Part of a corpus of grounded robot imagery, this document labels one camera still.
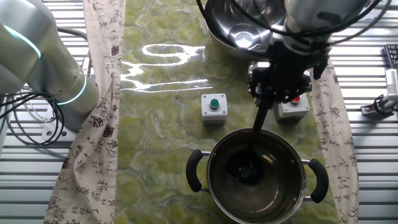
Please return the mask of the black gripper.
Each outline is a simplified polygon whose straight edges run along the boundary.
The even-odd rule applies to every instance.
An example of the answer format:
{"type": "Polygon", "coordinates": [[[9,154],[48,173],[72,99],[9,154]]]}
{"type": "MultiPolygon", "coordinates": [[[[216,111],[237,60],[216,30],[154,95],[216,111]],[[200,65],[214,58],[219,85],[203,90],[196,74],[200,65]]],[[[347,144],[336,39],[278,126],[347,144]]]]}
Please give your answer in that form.
{"type": "Polygon", "coordinates": [[[257,105],[271,104],[269,81],[277,92],[278,103],[287,103],[303,93],[312,91],[310,72],[304,71],[301,76],[299,74],[297,63],[300,55],[289,50],[283,43],[272,45],[271,52],[275,53],[271,72],[269,68],[254,68],[248,71],[248,92],[257,105]]]}

